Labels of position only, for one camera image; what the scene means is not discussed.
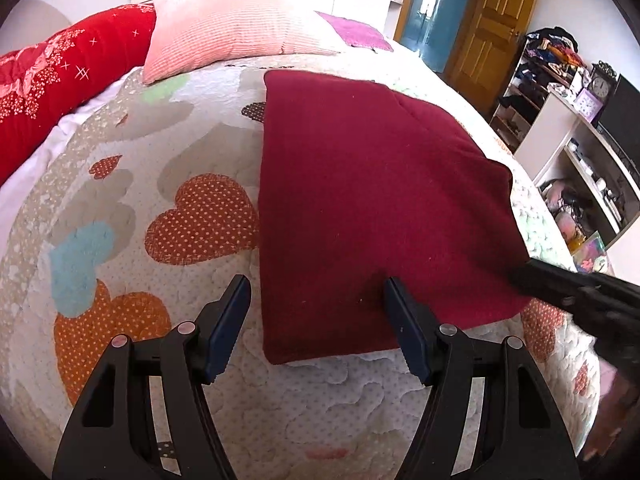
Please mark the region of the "white shelf unit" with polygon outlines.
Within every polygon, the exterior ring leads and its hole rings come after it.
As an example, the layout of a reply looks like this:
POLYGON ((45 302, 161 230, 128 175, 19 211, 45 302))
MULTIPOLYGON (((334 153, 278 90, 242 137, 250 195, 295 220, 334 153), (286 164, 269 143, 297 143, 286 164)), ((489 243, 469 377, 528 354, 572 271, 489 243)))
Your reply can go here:
POLYGON ((595 268, 602 258, 613 273, 639 278, 639 165, 598 127, 574 110, 589 84, 586 65, 568 88, 537 84, 520 54, 490 118, 533 180, 578 266, 595 268))

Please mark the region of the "brown wooden door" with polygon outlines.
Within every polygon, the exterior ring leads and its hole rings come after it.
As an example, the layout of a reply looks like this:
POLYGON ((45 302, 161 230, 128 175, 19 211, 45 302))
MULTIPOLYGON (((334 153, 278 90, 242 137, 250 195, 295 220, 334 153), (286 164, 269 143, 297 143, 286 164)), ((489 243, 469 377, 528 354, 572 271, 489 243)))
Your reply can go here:
POLYGON ((481 115, 506 88, 536 0, 468 0, 445 67, 446 83, 481 115))

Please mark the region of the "red floral quilt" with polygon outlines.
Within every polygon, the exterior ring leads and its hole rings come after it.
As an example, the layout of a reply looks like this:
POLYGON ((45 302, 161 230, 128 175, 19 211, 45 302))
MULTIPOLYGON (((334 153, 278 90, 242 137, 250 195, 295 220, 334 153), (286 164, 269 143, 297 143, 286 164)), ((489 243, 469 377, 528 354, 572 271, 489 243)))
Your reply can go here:
POLYGON ((1 180, 65 115, 141 66, 156 22, 151 3, 116 6, 1 57, 1 180))

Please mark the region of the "dark red knit sweater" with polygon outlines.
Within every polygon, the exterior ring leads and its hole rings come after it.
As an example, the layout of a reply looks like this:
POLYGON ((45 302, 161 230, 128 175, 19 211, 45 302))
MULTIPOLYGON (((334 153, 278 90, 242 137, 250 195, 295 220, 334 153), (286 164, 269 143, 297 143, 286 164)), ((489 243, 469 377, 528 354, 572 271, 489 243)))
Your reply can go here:
POLYGON ((513 318, 528 251, 512 172, 442 108, 372 81, 265 74, 259 271, 273 364, 393 349, 399 278, 439 321, 513 318))

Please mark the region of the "teal inner door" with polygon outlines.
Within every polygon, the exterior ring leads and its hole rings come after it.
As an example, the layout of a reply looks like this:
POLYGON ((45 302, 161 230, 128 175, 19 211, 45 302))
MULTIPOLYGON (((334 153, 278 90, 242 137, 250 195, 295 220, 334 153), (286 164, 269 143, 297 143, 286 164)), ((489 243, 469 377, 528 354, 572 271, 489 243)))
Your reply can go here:
POLYGON ((408 15, 398 42, 436 74, 449 60, 468 0, 408 0, 408 15))

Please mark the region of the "purple cloth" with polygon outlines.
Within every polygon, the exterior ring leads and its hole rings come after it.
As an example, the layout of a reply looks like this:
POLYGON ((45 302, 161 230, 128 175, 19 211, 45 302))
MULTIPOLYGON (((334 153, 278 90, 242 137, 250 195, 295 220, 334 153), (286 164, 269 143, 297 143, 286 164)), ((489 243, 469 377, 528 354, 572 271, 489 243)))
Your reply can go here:
POLYGON ((371 25, 322 12, 319 12, 319 15, 333 27, 349 47, 393 51, 382 32, 371 25))

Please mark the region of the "purple desk clock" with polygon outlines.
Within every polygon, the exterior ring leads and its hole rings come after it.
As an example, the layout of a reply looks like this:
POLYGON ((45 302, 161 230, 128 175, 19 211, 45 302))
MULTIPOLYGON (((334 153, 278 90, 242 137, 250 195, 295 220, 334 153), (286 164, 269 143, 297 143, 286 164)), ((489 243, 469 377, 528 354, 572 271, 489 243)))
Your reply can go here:
POLYGON ((573 107, 587 122, 593 122, 602 110, 603 103, 588 89, 582 88, 576 96, 573 107))

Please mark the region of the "black monitor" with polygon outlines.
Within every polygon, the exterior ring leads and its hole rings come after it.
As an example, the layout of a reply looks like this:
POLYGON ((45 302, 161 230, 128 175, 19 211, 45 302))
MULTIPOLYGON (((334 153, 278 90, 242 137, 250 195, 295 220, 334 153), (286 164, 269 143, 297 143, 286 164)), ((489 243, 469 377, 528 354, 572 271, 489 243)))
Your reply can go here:
POLYGON ((598 127, 636 165, 640 156, 640 92, 623 75, 605 105, 598 127))

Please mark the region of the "white bed sheet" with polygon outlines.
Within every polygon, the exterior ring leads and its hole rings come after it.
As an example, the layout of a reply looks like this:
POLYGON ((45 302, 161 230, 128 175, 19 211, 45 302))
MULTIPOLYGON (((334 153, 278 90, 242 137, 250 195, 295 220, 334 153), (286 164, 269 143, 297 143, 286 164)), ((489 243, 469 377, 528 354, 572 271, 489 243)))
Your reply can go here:
POLYGON ((2 184, 0 192, 0 244, 1 255, 6 253, 9 235, 21 206, 29 193, 52 162, 60 156, 68 142, 89 117, 108 102, 115 99, 128 76, 139 70, 135 67, 110 84, 103 92, 87 103, 63 116, 50 130, 42 144, 32 153, 32 156, 18 168, 6 182, 2 184))

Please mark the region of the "pile of clothes on shelf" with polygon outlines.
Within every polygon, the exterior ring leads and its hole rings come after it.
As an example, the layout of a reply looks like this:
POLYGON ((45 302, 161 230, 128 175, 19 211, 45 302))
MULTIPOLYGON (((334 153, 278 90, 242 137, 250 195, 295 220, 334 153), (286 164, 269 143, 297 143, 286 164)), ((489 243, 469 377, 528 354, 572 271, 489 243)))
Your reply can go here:
POLYGON ((586 63, 576 51, 575 38, 562 27, 544 27, 529 32, 523 47, 524 67, 537 84, 557 82, 568 88, 586 63))

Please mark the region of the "pink striped pillow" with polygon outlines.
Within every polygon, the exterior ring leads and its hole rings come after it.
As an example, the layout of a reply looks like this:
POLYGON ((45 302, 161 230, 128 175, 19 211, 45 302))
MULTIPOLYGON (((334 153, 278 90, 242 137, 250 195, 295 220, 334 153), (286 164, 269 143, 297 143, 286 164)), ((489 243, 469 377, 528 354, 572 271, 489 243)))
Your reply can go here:
POLYGON ((346 48, 324 18, 293 0, 154 0, 153 6, 145 84, 218 61, 346 48))

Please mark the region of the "heart patterned quilted bedspread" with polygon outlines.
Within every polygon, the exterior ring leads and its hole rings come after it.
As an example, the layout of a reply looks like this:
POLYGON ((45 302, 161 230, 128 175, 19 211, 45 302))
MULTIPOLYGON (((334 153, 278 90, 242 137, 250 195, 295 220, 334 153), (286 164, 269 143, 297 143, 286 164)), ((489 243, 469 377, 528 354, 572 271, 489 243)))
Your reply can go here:
MULTIPOLYGON (((235 274, 259 280, 264 75, 372 80, 442 107, 512 172, 529 253, 572 258, 532 180, 488 123, 406 49, 219 62, 146 86, 132 70, 66 117, 53 162, 1 193, 1 414, 50 474, 73 404, 111 339, 194 318, 235 274)), ((389 479, 427 392, 397 350, 272 365, 260 307, 205 390, 242 479, 389 479)))

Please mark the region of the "black ornate clock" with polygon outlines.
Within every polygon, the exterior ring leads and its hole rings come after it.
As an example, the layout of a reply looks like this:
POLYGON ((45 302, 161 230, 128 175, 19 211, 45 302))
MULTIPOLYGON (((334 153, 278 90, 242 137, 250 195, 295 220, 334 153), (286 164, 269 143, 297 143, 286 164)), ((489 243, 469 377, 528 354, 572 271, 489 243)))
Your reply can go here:
POLYGON ((608 97, 615 88, 617 73, 613 67, 603 61, 592 66, 591 78, 587 90, 602 104, 608 102, 608 97))

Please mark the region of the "round white headboard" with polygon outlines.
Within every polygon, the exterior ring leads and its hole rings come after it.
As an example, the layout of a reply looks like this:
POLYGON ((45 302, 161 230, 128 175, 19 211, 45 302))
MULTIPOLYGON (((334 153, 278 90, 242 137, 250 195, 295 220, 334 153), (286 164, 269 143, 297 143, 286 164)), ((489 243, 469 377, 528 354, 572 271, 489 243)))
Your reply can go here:
POLYGON ((0 54, 39 44, 72 22, 54 6, 41 0, 21 0, 0 30, 0 54))

